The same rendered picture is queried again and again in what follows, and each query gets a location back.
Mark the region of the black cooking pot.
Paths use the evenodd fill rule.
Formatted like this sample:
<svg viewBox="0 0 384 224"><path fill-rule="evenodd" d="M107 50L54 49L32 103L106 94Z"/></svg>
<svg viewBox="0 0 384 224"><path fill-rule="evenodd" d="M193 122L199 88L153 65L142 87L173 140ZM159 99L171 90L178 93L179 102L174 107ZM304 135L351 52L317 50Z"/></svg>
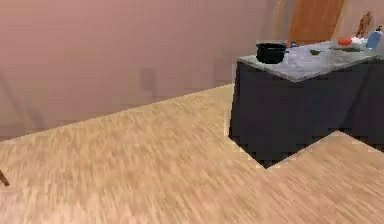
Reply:
<svg viewBox="0 0 384 224"><path fill-rule="evenodd" d="M256 45L256 59L264 64L278 64L284 59L288 53L285 44L277 43L259 43Z"/></svg>

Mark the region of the brown wooden door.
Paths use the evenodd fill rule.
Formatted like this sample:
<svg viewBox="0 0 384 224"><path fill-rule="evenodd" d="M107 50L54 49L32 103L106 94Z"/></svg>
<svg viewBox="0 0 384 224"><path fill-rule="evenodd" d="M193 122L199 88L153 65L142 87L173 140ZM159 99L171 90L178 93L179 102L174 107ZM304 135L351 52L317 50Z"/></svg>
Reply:
<svg viewBox="0 0 384 224"><path fill-rule="evenodd" d="M288 43L299 46L332 38L345 0L296 0Z"/></svg>

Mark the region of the dark grey kitchen counter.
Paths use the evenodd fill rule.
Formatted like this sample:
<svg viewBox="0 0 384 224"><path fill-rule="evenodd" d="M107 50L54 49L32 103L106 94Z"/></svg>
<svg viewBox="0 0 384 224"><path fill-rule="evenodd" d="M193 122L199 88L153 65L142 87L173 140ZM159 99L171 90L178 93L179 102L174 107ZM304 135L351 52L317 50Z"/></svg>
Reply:
<svg viewBox="0 0 384 224"><path fill-rule="evenodd" d="M260 165L337 130L384 152L384 47L351 52L326 41L290 48L279 64L238 59L229 138Z"/></svg>

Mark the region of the brown pepper mill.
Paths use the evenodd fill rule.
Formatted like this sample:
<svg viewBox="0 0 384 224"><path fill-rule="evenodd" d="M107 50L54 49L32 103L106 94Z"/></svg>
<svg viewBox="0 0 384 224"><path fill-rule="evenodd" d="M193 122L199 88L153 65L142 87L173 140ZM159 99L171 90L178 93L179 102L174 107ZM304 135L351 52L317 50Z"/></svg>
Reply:
<svg viewBox="0 0 384 224"><path fill-rule="evenodd" d="M361 19L360 19L360 22L359 22L359 27L358 27L358 30L356 32L356 36L359 37L359 38L362 38L368 28L368 26L370 25L371 23L371 20L372 20L372 15L371 15L371 12L368 11Z"/></svg>

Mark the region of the blue soap bottle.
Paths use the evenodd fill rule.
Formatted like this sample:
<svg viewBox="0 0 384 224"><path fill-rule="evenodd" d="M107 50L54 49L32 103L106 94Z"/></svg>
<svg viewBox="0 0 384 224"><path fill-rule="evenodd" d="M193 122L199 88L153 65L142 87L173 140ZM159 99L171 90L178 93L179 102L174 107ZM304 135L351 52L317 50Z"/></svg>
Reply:
<svg viewBox="0 0 384 224"><path fill-rule="evenodd" d="M367 43L365 45L368 49L374 49L378 46L383 36L382 26L378 26L368 37Z"/></svg>

